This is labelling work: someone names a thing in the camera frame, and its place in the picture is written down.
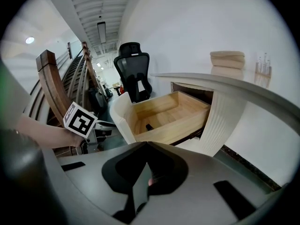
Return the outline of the long black ceiling lamp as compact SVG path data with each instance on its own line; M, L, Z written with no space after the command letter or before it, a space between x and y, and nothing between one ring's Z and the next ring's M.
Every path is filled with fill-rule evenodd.
M106 23L105 22L98 22L97 23L97 30L100 42L103 44L106 42Z

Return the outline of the large white-fronted wooden drawer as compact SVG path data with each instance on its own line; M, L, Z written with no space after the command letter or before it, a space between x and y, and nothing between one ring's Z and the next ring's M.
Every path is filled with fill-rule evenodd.
M209 104L181 91L139 103L132 103L125 92L110 108L110 116L128 144L180 143L205 127L209 113ZM154 129L148 131L147 124Z

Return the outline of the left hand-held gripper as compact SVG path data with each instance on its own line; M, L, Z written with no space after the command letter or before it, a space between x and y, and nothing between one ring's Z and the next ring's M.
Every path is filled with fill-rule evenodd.
M93 112L89 112L76 102L72 102L63 117L63 124L69 131L84 138L76 149L77 154L87 154L89 145L98 145L113 135L114 123L98 120Z

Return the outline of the black office chair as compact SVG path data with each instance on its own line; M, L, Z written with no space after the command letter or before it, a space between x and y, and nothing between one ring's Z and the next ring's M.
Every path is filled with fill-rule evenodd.
M152 86L148 81L150 56L141 51L140 44L128 42L120 45L119 55L113 62L131 102L149 99L152 93Z

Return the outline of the dark wooden staircase railing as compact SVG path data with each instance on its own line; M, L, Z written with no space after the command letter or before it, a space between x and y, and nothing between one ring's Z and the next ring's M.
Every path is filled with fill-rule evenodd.
M89 89L99 87L92 72L87 45L82 45L81 51L70 62L63 76L59 74L62 65L58 65L53 52L45 50L37 57L39 81L31 92L34 100L26 109L30 118L42 124L64 128L63 117L72 102L93 112ZM67 147L68 154L73 155L75 148Z

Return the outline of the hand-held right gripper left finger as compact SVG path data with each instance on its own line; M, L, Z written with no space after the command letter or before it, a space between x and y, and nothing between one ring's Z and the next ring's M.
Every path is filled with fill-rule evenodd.
M115 220L130 224L148 201L150 167L132 158L133 145L58 162L77 189Z

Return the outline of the white vanity desk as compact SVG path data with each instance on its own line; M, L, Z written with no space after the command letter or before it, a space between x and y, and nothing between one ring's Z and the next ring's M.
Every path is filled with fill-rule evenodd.
M247 102L268 111L300 135L300 107L253 82L207 73L159 73L152 76L213 90L209 117L200 139L200 147L208 156L215 155L225 144L236 128Z

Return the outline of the person's left forearm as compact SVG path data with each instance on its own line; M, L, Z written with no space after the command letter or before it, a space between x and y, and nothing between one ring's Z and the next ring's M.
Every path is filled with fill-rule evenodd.
M51 149L70 146L79 147L84 140L83 137L66 128L42 124L24 114L20 117L16 130L32 138L41 147Z

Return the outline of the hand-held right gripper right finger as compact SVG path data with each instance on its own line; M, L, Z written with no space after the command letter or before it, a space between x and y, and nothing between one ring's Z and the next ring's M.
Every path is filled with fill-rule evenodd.
M163 146L184 158L185 182L168 195L150 196L130 225L230 225L238 221L214 184L228 181L255 208L270 197L272 189L223 151L210 157L170 145Z

